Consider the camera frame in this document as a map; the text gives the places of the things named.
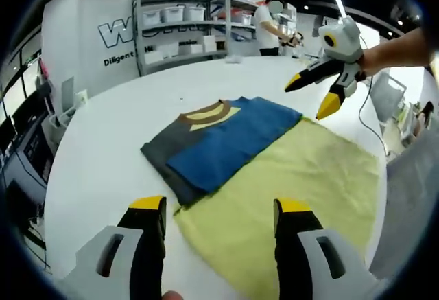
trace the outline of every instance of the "white storage bin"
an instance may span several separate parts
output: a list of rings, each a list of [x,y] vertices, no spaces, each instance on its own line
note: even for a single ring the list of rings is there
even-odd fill
[[[204,7],[186,6],[184,12],[185,21],[204,21]]]
[[[252,16],[243,12],[232,15],[232,22],[242,23],[244,25],[252,24]]]
[[[217,39],[215,36],[202,36],[202,37],[199,37],[199,39],[197,40],[197,44],[200,44],[200,45],[204,45],[204,44],[214,45],[215,44],[216,45]]]
[[[145,53],[145,63],[150,65],[158,61],[163,61],[163,54],[161,51],[149,51]]]
[[[163,58],[173,58],[174,56],[178,56],[178,42],[157,45],[156,50],[162,53]]]
[[[160,23],[160,10],[148,10],[143,12],[144,26],[151,27]]]
[[[184,6],[165,7],[162,9],[163,23],[174,23],[183,21]]]
[[[204,53],[210,53],[211,51],[217,51],[217,42],[214,43],[204,43],[203,44]]]
[[[203,45],[200,44],[183,45],[180,46],[180,50],[179,50],[180,55],[200,54],[202,52],[203,52]]]

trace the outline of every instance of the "white wall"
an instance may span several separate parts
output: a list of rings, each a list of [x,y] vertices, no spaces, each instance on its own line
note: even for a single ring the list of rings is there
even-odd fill
[[[80,79],[79,0],[52,0],[44,9],[41,29],[42,60],[52,83],[55,112],[61,111],[61,84]]]
[[[420,92],[420,106],[424,107],[428,101],[431,101],[436,113],[439,112],[439,89],[437,80],[424,69],[423,89]]]
[[[56,108],[60,108],[61,83],[71,76],[75,77],[75,92],[87,89],[89,96],[139,76],[130,17],[130,0],[53,0],[46,5],[42,51],[56,90]],[[127,58],[105,65],[105,59],[119,56]]]

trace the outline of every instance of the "monitor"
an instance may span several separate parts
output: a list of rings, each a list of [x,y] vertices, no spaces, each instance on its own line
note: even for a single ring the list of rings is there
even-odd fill
[[[11,117],[8,117],[0,125],[0,152],[4,153],[14,138],[15,129]]]

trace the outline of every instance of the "black cable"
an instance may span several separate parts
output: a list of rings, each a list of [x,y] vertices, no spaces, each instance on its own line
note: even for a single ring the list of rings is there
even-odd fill
[[[25,164],[22,162],[22,160],[21,160],[21,158],[20,158],[18,152],[15,150],[15,145],[14,145],[14,144],[12,144],[12,150],[14,151],[13,153],[15,153],[15,155],[16,155],[17,158],[19,159],[20,164],[21,164],[21,166],[23,166],[23,169],[26,171],[26,173],[28,173],[29,176],[32,177],[32,178],[35,180],[35,182],[37,182],[41,187],[43,187],[44,189],[46,189],[46,186],[43,185],[40,181],[38,181],[38,180],[36,179],[36,177],[33,176],[33,175],[32,175],[32,174],[26,169]]]
[[[40,239],[44,242],[44,240],[43,240],[43,237],[42,237],[42,235],[40,234],[40,232],[38,231],[38,230],[36,230],[31,224],[30,224],[30,228],[33,230],[33,231],[35,231],[37,234],[38,234],[38,236],[40,237]],[[51,269],[51,267],[48,265],[48,263],[47,263],[47,250],[46,249],[44,249],[44,265],[45,265],[45,267],[44,267],[44,269],[46,269],[47,267],[49,267],[49,269]]]
[[[363,39],[362,36],[360,36],[360,38],[363,41],[363,43],[364,43],[364,45],[366,46],[366,49],[367,49],[368,48],[368,44],[366,44],[366,41]],[[384,154],[385,154],[386,153],[385,144],[384,144],[383,140],[381,139],[381,137],[371,127],[367,126],[363,122],[363,120],[361,119],[361,111],[363,110],[364,106],[366,105],[366,102],[368,101],[368,98],[370,97],[370,92],[372,91],[372,84],[373,84],[373,76],[370,77],[370,86],[369,86],[368,94],[366,95],[366,99],[364,100],[363,105],[361,106],[361,108],[358,110],[358,119],[359,119],[360,123],[363,124],[364,127],[366,127],[368,130],[370,130],[373,134],[375,134],[377,136],[378,140],[381,142],[381,145],[383,146]]]
[[[6,189],[8,188],[8,183],[6,182],[6,176],[5,176],[5,169],[6,169],[6,164],[1,166],[1,176],[2,176],[3,182],[5,184],[4,191],[6,191]]]
[[[35,251],[34,250],[32,250],[31,248],[30,248],[30,246],[29,246],[29,244],[28,243],[26,243],[26,241],[25,241],[25,244],[26,244],[26,247],[29,249],[29,251],[31,251],[44,265],[45,265],[45,267],[44,267],[44,269],[46,269],[46,267],[48,267],[48,265],[47,265],[47,263],[46,263],[46,261],[44,261],[43,259],[41,259],[40,257],[39,257],[39,255],[38,254],[36,254],[35,253]]]

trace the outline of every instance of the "floor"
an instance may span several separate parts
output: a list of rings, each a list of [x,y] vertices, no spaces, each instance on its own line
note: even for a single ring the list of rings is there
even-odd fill
[[[394,134],[394,125],[390,124],[384,138],[398,155],[388,162],[385,219],[370,266],[378,279],[395,276],[412,256],[438,195],[439,171],[432,171],[439,161],[439,135],[425,131],[404,150]]]

